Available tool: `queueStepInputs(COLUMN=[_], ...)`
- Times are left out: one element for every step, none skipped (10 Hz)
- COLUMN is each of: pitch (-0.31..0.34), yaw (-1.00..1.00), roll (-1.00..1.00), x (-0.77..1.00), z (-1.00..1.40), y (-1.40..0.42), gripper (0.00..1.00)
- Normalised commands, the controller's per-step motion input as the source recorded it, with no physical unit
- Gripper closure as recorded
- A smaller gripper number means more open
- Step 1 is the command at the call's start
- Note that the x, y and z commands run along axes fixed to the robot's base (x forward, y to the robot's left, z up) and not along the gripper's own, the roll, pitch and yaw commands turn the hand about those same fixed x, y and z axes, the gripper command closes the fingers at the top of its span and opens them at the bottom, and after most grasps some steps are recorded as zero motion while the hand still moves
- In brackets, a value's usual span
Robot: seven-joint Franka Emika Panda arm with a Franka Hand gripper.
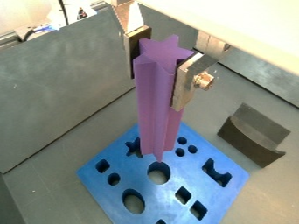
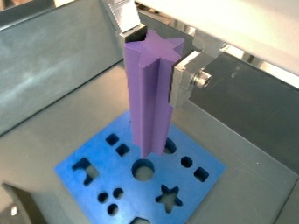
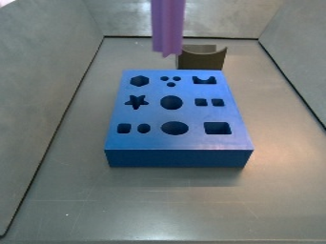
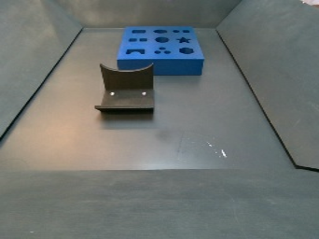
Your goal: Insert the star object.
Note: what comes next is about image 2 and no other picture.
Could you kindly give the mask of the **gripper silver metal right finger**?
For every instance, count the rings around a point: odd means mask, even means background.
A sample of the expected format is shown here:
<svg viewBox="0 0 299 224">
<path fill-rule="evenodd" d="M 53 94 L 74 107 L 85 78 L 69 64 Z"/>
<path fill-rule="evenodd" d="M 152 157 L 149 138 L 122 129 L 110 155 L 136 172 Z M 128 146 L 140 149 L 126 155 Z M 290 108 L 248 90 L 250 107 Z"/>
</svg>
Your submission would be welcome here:
<svg viewBox="0 0 299 224">
<path fill-rule="evenodd" d="M 190 51 L 172 68 L 172 85 L 169 92 L 169 104 L 180 107 L 189 99 L 192 89 L 205 88 L 210 81 L 210 74 L 204 71 L 205 66 L 218 57 L 224 42 L 202 31 L 193 34 Z"/>
</svg>

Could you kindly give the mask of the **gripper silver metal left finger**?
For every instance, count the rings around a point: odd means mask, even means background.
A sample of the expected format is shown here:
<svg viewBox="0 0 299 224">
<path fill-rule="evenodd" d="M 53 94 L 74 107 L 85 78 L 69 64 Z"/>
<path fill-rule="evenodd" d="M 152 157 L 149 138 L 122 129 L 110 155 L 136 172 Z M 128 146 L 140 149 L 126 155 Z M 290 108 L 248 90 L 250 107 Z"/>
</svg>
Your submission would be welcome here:
<svg viewBox="0 0 299 224">
<path fill-rule="evenodd" d="M 107 17 L 116 29 L 120 47 L 125 43 L 142 41 L 146 26 L 140 22 L 134 0 L 101 0 Z"/>
</svg>

